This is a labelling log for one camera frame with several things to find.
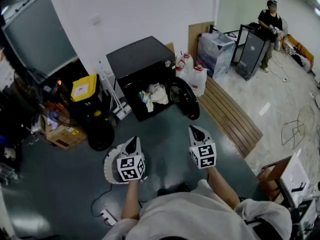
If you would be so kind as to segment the cream white clothes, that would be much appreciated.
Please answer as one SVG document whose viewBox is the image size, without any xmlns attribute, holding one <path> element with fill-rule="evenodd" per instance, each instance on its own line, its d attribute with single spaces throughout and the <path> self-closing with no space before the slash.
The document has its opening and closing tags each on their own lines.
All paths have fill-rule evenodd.
<svg viewBox="0 0 320 240">
<path fill-rule="evenodd" d="M 149 85 L 148 92 L 152 103 L 161 105 L 167 105 L 169 103 L 168 95 L 163 84 L 156 83 Z"/>
</svg>

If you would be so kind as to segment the white board panel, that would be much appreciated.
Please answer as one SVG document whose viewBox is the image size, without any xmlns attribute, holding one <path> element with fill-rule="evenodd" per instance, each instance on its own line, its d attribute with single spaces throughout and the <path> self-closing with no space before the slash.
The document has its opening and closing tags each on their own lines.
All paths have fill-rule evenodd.
<svg viewBox="0 0 320 240">
<path fill-rule="evenodd" d="M 305 198 L 310 186 L 310 180 L 296 153 L 288 157 L 288 164 L 279 178 L 289 206 L 297 208 Z"/>
</svg>

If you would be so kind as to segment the white laundry basket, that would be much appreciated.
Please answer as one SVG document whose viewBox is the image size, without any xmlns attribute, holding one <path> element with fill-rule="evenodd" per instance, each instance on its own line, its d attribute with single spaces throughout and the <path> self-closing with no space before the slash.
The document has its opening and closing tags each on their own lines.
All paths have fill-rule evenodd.
<svg viewBox="0 0 320 240">
<path fill-rule="evenodd" d="M 104 160 L 104 176 L 106 180 L 111 184 L 128 184 L 129 181 L 123 181 L 118 169 L 117 169 L 117 158 L 120 155 L 121 147 L 123 144 L 118 145 L 116 148 L 112 149 L 106 156 Z M 145 171 L 141 179 L 137 179 L 142 181 L 145 177 Z"/>
</svg>

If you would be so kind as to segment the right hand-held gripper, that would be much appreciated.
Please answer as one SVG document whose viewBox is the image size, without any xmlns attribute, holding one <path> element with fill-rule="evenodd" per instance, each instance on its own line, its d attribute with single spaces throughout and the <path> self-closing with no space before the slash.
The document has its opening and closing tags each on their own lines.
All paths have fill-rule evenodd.
<svg viewBox="0 0 320 240">
<path fill-rule="evenodd" d="M 188 127 L 190 141 L 190 156 L 195 165 L 199 169 L 215 167 L 217 162 L 216 144 L 211 140 L 210 133 L 196 125 Z M 202 144 L 197 144 L 197 141 L 205 141 Z"/>
</svg>

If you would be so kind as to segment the black floor fan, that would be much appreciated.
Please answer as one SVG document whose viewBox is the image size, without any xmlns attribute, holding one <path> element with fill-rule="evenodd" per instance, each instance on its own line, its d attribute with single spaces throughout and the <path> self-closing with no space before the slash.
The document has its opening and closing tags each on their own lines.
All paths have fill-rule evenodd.
<svg viewBox="0 0 320 240">
<path fill-rule="evenodd" d="M 35 98 L 39 112 L 44 115 L 47 110 L 65 109 L 70 113 L 70 117 L 84 129 L 87 134 L 86 141 L 95 151 L 107 150 L 113 143 L 115 133 L 110 122 L 110 110 L 108 113 L 109 124 L 94 125 L 78 122 L 73 115 L 71 92 L 73 83 L 67 88 L 62 79 L 56 76 L 46 76 L 39 70 L 27 68 L 25 81 L 28 91 Z"/>
</svg>

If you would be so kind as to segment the grey framed board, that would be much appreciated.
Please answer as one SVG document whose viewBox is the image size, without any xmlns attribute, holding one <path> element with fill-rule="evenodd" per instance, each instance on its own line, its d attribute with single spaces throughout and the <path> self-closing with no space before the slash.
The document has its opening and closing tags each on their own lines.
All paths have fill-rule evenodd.
<svg viewBox="0 0 320 240">
<path fill-rule="evenodd" d="M 20 62 L 46 75 L 78 58 L 51 0 L 31 0 L 2 30 Z"/>
</svg>

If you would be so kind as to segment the black washing machine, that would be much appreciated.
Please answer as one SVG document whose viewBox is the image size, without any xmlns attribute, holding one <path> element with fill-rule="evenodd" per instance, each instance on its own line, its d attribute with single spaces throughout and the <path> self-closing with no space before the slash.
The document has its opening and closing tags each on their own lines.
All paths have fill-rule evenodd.
<svg viewBox="0 0 320 240">
<path fill-rule="evenodd" d="M 150 85 L 161 84 L 169 94 L 171 79 L 175 73 L 175 54 L 153 36 L 128 44 L 106 55 L 127 103 L 139 122 L 168 108 L 168 104 L 155 103 L 152 112 L 139 97 L 148 92 Z"/>
</svg>

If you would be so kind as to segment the black bin yellow lid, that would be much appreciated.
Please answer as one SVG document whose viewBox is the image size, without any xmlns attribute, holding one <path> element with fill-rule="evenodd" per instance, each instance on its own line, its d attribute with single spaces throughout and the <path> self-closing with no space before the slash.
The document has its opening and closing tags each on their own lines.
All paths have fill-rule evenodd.
<svg viewBox="0 0 320 240">
<path fill-rule="evenodd" d="M 73 82 L 71 91 L 73 115 L 78 122 L 107 125 L 110 94 L 101 84 L 100 76 L 92 74 Z"/>
</svg>

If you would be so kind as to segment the black cabinet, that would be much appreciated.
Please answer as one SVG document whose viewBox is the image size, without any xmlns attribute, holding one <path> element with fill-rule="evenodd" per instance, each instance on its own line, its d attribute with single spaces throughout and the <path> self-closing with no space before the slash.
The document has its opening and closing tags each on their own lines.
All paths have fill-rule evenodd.
<svg viewBox="0 0 320 240">
<path fill-rule="evenodd" d="M 236 72 L 246 81 L 250 80 L 258 71 L 266 54 L 270 39 L 260 30 L 248 32 L 241 56 L 236 66 Z"/>
</svg>

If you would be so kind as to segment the tall cardboard sheet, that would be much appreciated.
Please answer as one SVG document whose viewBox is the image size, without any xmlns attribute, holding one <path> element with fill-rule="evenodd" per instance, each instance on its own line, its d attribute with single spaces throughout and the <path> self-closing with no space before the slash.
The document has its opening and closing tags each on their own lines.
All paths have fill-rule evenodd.
<svg viewBox="0 0 320 240">
<path fill-rule="evenodd" d="M 193 65 L 196 65 L 198 56 L 199 37 L 202 33 L 208 33 L 215 27 L 214 21 L 190 24 L 188 26 L 188 53 L 193 58 Z"/>
</svg>

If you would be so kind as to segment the person's left forearm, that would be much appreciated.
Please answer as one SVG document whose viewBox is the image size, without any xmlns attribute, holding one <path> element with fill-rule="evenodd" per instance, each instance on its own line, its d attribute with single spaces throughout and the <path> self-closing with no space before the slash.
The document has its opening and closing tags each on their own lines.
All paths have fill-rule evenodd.
<svg viewBox="0 0 320 240">
<path fill-rule="evenodd" d="M 140 205 L 138 200 L 138 180 L 131 180 L 128 184 L 127 194 L 124 201 L 124 206 L 121 213 L 121 219 L 140 218 Z"/>
</svg>

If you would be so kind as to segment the white power strip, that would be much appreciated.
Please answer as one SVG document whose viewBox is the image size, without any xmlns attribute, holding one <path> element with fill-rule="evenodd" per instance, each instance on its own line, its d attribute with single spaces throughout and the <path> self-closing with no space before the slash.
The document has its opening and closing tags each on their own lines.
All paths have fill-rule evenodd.
<svg viewBox="0 0 320 240">
<path fill-rule="evenodd" d="M 100 215 L 103 217 L 103 222 L 108 226 L 114 226 L 117 223 L 117 220 L 107 209 L 103 209 Z"/>
</svg>

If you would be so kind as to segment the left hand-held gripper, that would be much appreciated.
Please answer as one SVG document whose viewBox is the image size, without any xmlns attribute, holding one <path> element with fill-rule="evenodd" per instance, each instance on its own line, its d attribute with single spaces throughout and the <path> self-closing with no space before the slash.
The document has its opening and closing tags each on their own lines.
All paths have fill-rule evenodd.
<svg viewBox="0 0 320 240">
<path fill-rule="evenodd" d="M 145 173 L 145 157 L 138 136 L 125 142 L 117 158 L 117 170 L 124 182 L 140 180 Z"/>
</svg>

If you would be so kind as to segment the pastel striped clothes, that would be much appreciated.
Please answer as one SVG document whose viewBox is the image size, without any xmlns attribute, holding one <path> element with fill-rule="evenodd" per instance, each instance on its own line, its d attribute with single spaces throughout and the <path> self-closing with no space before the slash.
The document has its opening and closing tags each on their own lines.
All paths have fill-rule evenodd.
<svg viewBox="0 0 320 240">
<path fill-rule="evenodd" d="M 146 105 L 147 111 L 149 113 L 153 112 L 154 105 L 153 105 L 153 102 L 151 100 L 150 93 L 141 90 L 139 92 L 138 96 L 139 96 L 140 100 Z"/>
</svg>

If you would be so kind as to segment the black metal frame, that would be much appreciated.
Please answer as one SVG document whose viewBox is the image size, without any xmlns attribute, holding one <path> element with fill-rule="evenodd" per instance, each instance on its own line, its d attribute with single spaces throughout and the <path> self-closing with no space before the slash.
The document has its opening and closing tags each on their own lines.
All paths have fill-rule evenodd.
<svg viewBox="0 0 320 240">
<path fill-rule="evenodd" d="M 236 65 L 240 62 L 248 34 L 253 30 L 254 28 L 252 26 L 241 24 L 239 30 L 234 30 L 228 33 L 228 37 L 235 41 L 235 48 L 231 59 L 232 64 Z"/>
</svg>

